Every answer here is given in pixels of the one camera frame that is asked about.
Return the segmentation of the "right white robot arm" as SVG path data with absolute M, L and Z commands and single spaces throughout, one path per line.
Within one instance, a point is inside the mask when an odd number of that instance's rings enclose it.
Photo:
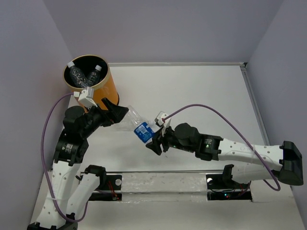
M 251 145 L 201 134 L 197 128 L 183 123 L 174 129 L 160 128 L 146 147 L 157 155 L 175 148 L 194 153 L 203 161 L 231 161 L 221 175 L 221 183 L 227 188 L 269 179 L 294 186 L 304 183 L 302 154 L 291 141 L 275 146 Z

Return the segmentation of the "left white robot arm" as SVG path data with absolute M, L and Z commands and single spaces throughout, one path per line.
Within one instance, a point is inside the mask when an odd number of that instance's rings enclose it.
M 91 103 L 86 109 L 72 106 L 65 111 L 64 129 L 56 144 L 52 174 L 44 174 L 49 192 L 36 221 L 29 230 L 75 230 L 85 217 L 87 203 L 95 189 L 106 185 L 106 169 L 90 165 L 73 192 L 73 182 L 89 147 L 88 137 L 99 127 L 122 121 L 128 108 L 102 99 L 106 109 Z

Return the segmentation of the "blue label plastic bottle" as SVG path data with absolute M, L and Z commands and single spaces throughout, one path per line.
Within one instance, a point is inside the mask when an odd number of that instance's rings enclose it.
M 128 109 L 122 121 L 116 124 L 116 129 L 133 132 L 144 144 L 148 143 L 154 136 L 150 122 L 141 117 L 131 105 Z

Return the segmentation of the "clear bottle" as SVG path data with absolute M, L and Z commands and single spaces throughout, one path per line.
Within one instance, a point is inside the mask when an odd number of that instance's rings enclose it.
M 96 65 L 95 69 L 87 75 L 86 78 L 89 87 L 92 87 L 99 83 L 101 69 L 102 69 L 101 66 Z
M 67 67 L 70 70 L 70 77 L 73 83 L 75 84 L 76 88 L 86 88 L 88 86 L 87 78 L 85 77 L 85 74 L 76 67 L 73 61 L 69 62 L 67 64 Z

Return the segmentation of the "clear bottle front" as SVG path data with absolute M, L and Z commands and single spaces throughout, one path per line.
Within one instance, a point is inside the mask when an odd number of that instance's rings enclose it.
M 69 62 L 67 64 L 67 67 L 70 70 L 70 77 L 73 83 L 75 84 L 76 88 L 86 88 L 88 86 L 87 78 L 85 77 L 85 74 L 76 67 L 73 61 Z

